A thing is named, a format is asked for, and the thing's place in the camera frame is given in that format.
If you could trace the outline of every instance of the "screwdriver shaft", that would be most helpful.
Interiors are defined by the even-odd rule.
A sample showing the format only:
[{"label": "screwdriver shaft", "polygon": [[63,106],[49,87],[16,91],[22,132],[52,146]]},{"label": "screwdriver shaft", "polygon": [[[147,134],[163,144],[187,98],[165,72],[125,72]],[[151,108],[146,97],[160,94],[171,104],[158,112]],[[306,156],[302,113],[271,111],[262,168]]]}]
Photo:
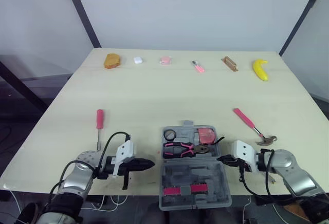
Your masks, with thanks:
[{"label": "screwdriver shaft", "polygon": [[97,136],[97,151],[100,151],[101,150],[101,143],[99,141],[99,132],[100,132],[101,129],[98,129],[98,136]]}]

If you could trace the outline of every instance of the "black cable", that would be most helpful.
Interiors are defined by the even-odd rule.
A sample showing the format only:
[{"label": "black cable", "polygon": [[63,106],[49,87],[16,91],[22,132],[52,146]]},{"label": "black cable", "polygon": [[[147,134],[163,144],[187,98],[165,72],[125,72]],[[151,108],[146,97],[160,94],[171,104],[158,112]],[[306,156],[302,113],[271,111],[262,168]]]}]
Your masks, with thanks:
[{"label": "black cable", "polygon": [[53,194],[53,192],[54,192],[54,190],[56,189],[56,187],[58,187],[59,186],[59,182],[57,182],[52,188],[51,188],[51,190],[50,190],[50,193],[49,193],[49,198],[48,198],[48,204],[50,204],[50,202],[51,202],[51,197],[52,197],[52,194]]},{"label": "black cable", "polygon": [[92,170],[93,174],[95,174],[95,172],[96,172],[96,170],[95,170],[91,165],[89,165],[88,163],[86,163],[86,162],[84,162],[84,161],[79,161],[79,160],[73,160],[73,161],[70,161],[70,162],[65,166],[65,168],[64,168],[64,170],[63,170],[63,172],[62,172],[62,175],[61,175],[60,181],[58,181],[58,184],[59,184],[58,187],[61,186],[61,183],[62,183],[62,181],[63,181],[63,178],[64,178],[64,175],[65,175],[65,172],[66,172],[67,168],[68,168],[71,164],[73,164],[73,163],[80,163],[80,164],[82,164],[82,165],[87,166],[90,170]]},{"label": "black cable", "polygon": [[219,142],[222,141],[224,138],[225,138],[225,137],[221,137],[221,138],[219,138],[219,139],[218,139],[216,142],[214,142],[212,145],[219,143]]},{"label": "black cable", "polygon": [[3,151],[0,152],[0,155],[3,154],[3,153],[10,153],[10,152],[8,152],[7,150],[9,150],[9,149],[15,147],[16,145],[18,145],[19,143],[22,143],[22,142],[24,142],[24,139],[22,139],[22,140],[20,140],[20,141],[14,143],[14,144],[8,146],[7,148],[5,148]]},{"label": "black cable", "polygon": [[246,190],[247,190],[249,193],[251,193],[252,195],[254,195],[254,196],[256,196],[256,197],[258,197],[258,198],[260,198],[260,199],[262,199],[262,200],[270,201],[269,198],[267,198],[267,197],[263,197],[263,196],[261,196],[261,195],[258,195],[258,194],[256,194],[255,192],[253,192],[251,189],[249,189],[249,187],[247,186],[246,180],[245,180],[245,171],[244,171],[244,169],[243,169],[243,172],[240,171],[240,173],[241,173],[242,183],[243,183],[244,187],[246,188]]},{"label": "black cable", "polygon": [[8,132],[8,134],[0,141],[0,144],[2,144],[7,138],[9,138],[9,136],[11,135],[11,132],[12,132],[12,129],[11,129],[11,127],[10,126],[5,126],[5,127],[3,127],[3,128],[1,128],[1,130],[3,130],[3,129],[8,129],[9,130],[9,132]]},{"label": "black cable", "polygon": [[270,166],[271,166],[271,163],[272,163],[272,159],[273,159],[274,153],[275,153],[275,151],[274,150],[271,150],[271,155],[270,155],[270,157],[268,159],[267,166],[266,166],[266,171],[265,171],[265,186],[266,186],[267,194],[270,197],[270,199],[267,198],[267,197],[260,196],[260,195],[256,194],[255,192],[253,192],[251,189],[249,189],[249,187],[246,184],[246,180],[245,180],[245,175],[244,175],[245,171],[244,171],[244,168],[240,168],[242,183],[243,183],[244,187],[246,188],[246,190],[249,193],[251,193],[252,195],[254,195],[254,196],[256,196],[256,197],[258,197],[258,198],[260,198],[262,200],[265,200],[265,201],[273,201],[274,203],[276,203],[278,205],[285,205],[285,204],[288,204],[288,202],[290,202],[290,201],[297,201],[297,200],[314,200],[314,201],[318,201],[318,202],[323,202],[323,203],[329,204],[329,201],[328,200],[317,198],[317,197],[293,197],[293,198],[288,198],[288,199],[283,199],[283,200],[276,200],[271,195],[271,192],[269,191],[269,187],[268,187],[268,173],[269,173],[269,169],[270,169]]},{"label": "black cable", "polygon": [[268,187],[268,173],[269,173],[269,169],[271,168],[271,164],[272,164],[272,159],[274,156],[274,150],[271,150],[271,155],[269,156],[268,162],[267,162],[267,166],[266,166],[266,170],[265,170],[265,187],[266,187],[266,191],[268,196],[270,197],[270,199],[274,202],[277,203],[277,201],[274,199],[274,197],[272,196],[271,192],[269,191],[269,187]]},{"label": "black cable", "polygon": [[113,133],[112,136],[110,136],[110,138],[108,139],[108,141],[106,142],[106,145],[103,149],[103,152],[102,152],[102,155],[101,155],[101,158],[99,160],[99,163],[98,163],[98,167],[97,167],[97,171],[96,171],[96,174],[99,173],[100,169],[101,169],[101,164],[102,164],[102,161],[103,161],[103,158],[104,158],[104,155],[105,155],[105,152],[106,152],[106,149],[109,145],[109,142],[111,141],[111,139],[117,135],[117,134],[124,134],[125,135],[125,141],[128,141],[130,139],[130,135],[128,133],[125,133],[125,132],[116,132],[116,133]]},{"label": "black cable", "polygon": [[94,175],[95,175],[95,173],[96,173],[96,170],[95,170],[91,165],[89,165],[88,163],[86,163],[86,162],[84,162],[84,161],[79,161],[79,160],[73,160],[73,161],[70,161],[70,162],[65,166],[65,168],[64,168],[64,170],[63,170],[63,172],[62,172],[62,174],[61,174],[61,178],[60,178],[60,180],[59,180],[59,181],[58,181],[58,182],[57,182],[57,183],[51,188],[50,193],[49,193],[48,204],[50,204],[50,202],[51,202],[51,197],[52,197],[52,194],[53,194],[55,188],[56,188],[56,187],[59,188],[59,187],[61,186],[62,182],[64,181],[63,178],[64,178],[64,175],[65,175],[65,172],[66,172],[67,168],[68,168],[71,164],[73,164],[73,163],[80,163],[80,164],[82,164],[82,165],[85,165],[85,166],[87,166],[90,170],[92,170],[92,172],[93,172]]}]

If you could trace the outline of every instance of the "red screwdriver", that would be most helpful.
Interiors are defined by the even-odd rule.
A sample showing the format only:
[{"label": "red screwdriver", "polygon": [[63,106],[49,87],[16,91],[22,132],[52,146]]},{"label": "red screwdriver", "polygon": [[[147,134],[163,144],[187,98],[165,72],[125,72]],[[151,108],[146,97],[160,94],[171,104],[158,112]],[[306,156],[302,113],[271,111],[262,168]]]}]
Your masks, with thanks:
[{"label": "red screwdriver", "polygon": [[103,120],[104,120],[104,112],[102,109],[99,109],[96,112],[96,129],[98,130],[97,151],[101,150],[101,143],[99,141],[99,131],[103,129]]}]

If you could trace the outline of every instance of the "gray tool case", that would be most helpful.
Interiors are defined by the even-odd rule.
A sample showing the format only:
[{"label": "gray tool case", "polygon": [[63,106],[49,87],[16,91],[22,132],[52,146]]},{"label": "gray tool case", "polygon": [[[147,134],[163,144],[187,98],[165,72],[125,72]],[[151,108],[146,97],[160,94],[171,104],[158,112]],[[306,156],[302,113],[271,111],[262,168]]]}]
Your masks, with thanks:
[{"label": "gray tool case", "polygon": [[[193,121],[184,121],[183,126],[169,126],[163,129],[162,143],[170,141],[165,139],[164,132],[171,129],[176,132],[176,138],[171,142],[193,143],[199,145],[198,128],[212,126],[194,126]],[[217,158],[221,156],[218,144],[208,145],[210,152],[196,154],[194,157],[163,159],[161,167],[159,207],[161,210],[209,209],[228,207],[232,204],[230,189],[227,183],[224,165]],[[164,152],[174,153],[176,147],[162,147]],[[191,193],[191,185],[206,184],[207,191]],[[177,195],[164,195],[164,189],[175,188],[180,190]]]}]

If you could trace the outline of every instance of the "toy banana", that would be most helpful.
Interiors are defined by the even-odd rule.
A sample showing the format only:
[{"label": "toy banana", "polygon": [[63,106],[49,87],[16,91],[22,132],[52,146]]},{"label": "toy banana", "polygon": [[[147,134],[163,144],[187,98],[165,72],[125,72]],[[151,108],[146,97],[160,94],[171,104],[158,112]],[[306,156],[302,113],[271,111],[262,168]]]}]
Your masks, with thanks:
[{"label": "toy banana", "polygon": [[268,61],[258,59],[258,60],[255,60],[252,65],[252,68],[255,71],[255,73],[257,74],[257,76],[263,81],[268,81],[268,75],[267,75],[266,71],[264,71],[264,69],[262,68],[262,64],[267,63],[267,62]]}]

